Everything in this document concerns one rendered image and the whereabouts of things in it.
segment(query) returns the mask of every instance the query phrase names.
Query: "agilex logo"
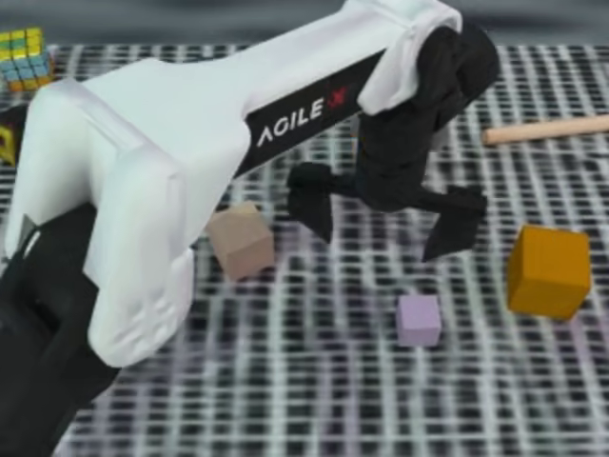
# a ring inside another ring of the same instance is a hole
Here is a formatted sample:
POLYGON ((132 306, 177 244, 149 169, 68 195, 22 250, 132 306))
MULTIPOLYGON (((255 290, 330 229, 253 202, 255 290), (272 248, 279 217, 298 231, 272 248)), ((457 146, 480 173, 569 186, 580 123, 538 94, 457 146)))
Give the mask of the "agilex logo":
POLYGON ((295 109, 280 117, 270 126, 265 126, 256 143, 256 147, 272 143, 276 138, 296 130, 310 121, 314 121, 324 115, 325 109, 335 109, 344 103, 346 87, 333 90, 327 97, 320 97, 305 107, 295 109))

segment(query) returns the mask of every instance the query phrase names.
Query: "wooden stick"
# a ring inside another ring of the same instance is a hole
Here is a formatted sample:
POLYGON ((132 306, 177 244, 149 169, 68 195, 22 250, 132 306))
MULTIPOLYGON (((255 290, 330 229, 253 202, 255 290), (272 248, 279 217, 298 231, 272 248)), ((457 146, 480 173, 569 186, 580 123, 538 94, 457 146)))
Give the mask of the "wooden stick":
POLYGON ((609 114, 488 129, 482 134, 482 143, 492 146, 604 131, 609 131, 609 114))

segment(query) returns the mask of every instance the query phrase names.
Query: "beige block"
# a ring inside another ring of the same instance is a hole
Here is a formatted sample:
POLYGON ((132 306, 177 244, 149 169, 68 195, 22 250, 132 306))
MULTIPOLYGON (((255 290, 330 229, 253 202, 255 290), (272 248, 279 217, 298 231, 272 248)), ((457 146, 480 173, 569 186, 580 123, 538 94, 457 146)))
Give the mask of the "beige block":
POLYGON ((273 233, 251 202, 215 213, 206 232, 216 258, 232 281, 275 265, 273 233))

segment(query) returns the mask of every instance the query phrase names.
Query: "purple cube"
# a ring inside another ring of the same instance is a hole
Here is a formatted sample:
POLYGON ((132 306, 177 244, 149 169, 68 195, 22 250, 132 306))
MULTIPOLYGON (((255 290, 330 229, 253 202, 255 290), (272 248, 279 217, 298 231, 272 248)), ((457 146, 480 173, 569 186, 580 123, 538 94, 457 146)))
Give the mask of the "purple cube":
POLYGON ((403 295, 398 302, 400 346, 435 346, 440 341, 442 319, 436 295, 403 295))

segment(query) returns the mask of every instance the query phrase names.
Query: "table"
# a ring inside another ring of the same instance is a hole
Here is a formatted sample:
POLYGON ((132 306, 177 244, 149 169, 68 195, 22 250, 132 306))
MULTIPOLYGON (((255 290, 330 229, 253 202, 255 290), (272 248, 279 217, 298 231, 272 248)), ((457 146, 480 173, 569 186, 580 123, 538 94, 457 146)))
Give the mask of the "table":
MULTIPOLYGON (((88 78, 155 55, 221 57, 236 46, 55 49, 60 75, 88 78)), ((433 216, 335 199, 326 247, 285 212, 303 160, 352 167, 339 125, 235 182, 223 204, 259 204, 277 268, 225 282, 197 246, 192 312, 156 356, 82 411, 60 457, 609 455, 609 143, 592 135, 485 149, 481 129, 605 113, 609 47, 501 47, 500 82, 451 125, 428 181, 480 183, 488 224, 474 252, 419 261, 433 216), (569 323, 506 309, 506 257, 524 223, 590 235, 595 285, 569 323), (403 293, 438 293, 437 348, 398 348, 403 293)), ((2 107, 24 100, 1 94, 2 107)), ((0 169, 5 211, 14 170, 0 169)))

